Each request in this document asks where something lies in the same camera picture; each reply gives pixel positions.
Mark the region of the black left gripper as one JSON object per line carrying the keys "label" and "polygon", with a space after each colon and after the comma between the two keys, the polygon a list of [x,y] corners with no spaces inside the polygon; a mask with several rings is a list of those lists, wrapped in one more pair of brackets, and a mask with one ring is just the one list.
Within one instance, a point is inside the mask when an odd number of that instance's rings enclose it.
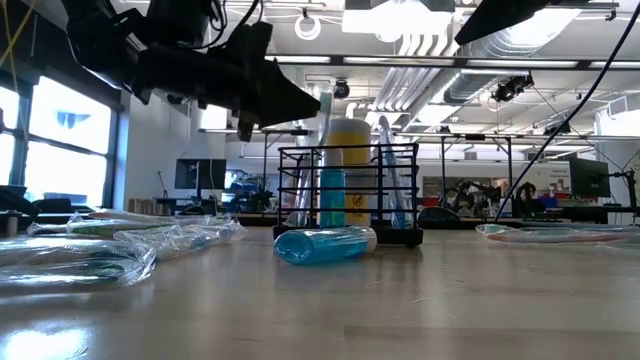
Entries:
{"label": "black left gripper", "polygon": [[243,141],[253,128],[312,118],[320,101],[285,77],[275,61],[263,60],[272,26],[258,19],[261,1],[250,3],[228,38],[225,1],[149,3],[135,35],[146,46],[132,80],[132,93],[144,104],[161,90],[173,101],[194,100],[202,109],[215,105],[238,117]]}

